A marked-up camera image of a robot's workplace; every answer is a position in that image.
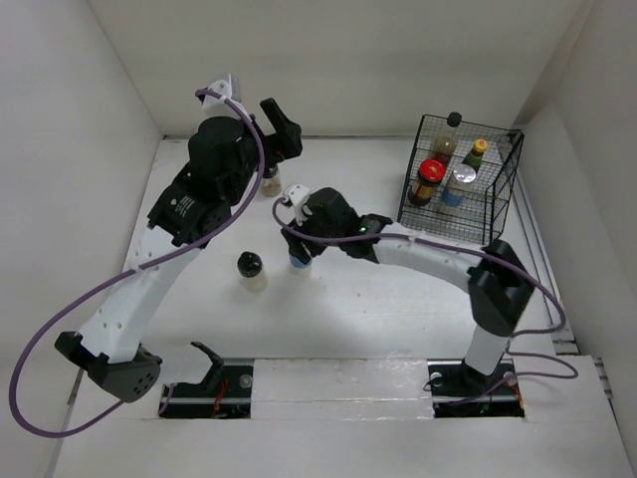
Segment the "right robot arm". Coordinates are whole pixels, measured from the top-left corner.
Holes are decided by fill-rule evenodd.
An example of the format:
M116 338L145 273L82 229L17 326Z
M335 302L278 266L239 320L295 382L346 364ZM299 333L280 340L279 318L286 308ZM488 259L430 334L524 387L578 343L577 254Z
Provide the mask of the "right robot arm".
M326 248L336 247L352 259L423 273L466 293L476 324L470 346L461 363L431 379L430 387L465 398L495 384L497 366L534 291L509 243L496 240L476 248L436 242L388 217L357 214L330 187L311 192L293 185L280 203L295 215L283 225L282 234L298 269L307 268Z

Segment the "silver lid shaker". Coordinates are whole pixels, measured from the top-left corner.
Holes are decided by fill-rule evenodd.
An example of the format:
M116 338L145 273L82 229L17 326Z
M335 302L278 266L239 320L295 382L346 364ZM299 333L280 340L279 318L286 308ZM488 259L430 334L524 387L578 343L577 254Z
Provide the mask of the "silver lid shaker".
M439 211L445 214L454 213L460 208L467 194L477 179L477 172L463 163L456 165L441 194Z
M290 253L292 272L299 276L308 276L312 270L313 258L307 252L296 251Z

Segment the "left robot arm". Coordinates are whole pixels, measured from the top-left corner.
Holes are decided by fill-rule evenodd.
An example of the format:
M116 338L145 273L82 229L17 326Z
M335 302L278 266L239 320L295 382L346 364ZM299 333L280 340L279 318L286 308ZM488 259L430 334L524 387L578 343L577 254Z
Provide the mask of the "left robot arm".
M217 116L188 140L188 160L147 215L128 273L76 332L62 332L56 350L102 390L131 403L158 381L162 360L141 343L145 329L177 277L228 223L253 175L301 155L301 127L274 99L260 107L274 128Z

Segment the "red lid sauce jar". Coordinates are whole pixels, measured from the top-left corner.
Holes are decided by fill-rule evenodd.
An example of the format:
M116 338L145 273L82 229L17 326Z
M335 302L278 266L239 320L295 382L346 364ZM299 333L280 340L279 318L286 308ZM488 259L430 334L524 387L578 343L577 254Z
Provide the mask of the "red lid sauce jar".
M415 206L427 205L446 175L446 166L437 159L427 158L419 166L416 182L408 191L408 199Z

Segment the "black cap shaker back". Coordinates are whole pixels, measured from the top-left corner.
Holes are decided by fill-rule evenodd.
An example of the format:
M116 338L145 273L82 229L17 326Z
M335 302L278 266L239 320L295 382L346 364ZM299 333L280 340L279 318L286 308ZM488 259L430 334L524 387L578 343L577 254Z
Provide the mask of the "black cap shaker back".
M275 197L282 191L280 170L277 165L268 168L264 173L260 186L261 193L266 197Z

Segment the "black cap shaker front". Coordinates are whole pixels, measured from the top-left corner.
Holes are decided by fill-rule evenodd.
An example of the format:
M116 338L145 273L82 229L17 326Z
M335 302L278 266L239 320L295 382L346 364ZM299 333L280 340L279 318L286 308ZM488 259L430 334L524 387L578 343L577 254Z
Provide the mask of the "black cap shaker front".
M238 258L237 270L242 286L252 293L266 289L268 279L261 257L250 251L244 251Z

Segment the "black cap shaker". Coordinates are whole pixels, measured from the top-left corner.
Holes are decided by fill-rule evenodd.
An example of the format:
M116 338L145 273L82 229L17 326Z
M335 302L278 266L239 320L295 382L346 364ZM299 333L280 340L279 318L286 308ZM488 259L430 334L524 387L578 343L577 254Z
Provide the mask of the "black cap shaker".
M277 165L268 168L264 173L260 186L261 193L266 197L275 197L282 191L280 170Z
M244 251L238 258L237 270L242 286L252 293L266 289L268 279L261 257L250 251Z

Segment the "tall black cap sauce bottle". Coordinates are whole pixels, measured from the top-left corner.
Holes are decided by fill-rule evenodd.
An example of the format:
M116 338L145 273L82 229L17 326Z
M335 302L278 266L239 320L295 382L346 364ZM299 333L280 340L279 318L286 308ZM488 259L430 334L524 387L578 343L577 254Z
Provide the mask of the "tall black cap sauce bottle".
M457 129L462 122L462 115L451 112L447 116L444 126L436 133L431 145L431 158L441 162L446 167L458 146Z

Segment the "yellow cap green label bottle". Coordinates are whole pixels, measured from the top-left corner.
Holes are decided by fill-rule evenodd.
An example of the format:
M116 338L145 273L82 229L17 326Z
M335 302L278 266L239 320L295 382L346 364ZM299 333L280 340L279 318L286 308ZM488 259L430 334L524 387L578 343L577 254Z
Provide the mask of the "yellow cap green label bottle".
M474 171L478 172L482 165L484 154L488 148L489 142L486 139L476 139L471 150L464 157L462 163L470 166Z

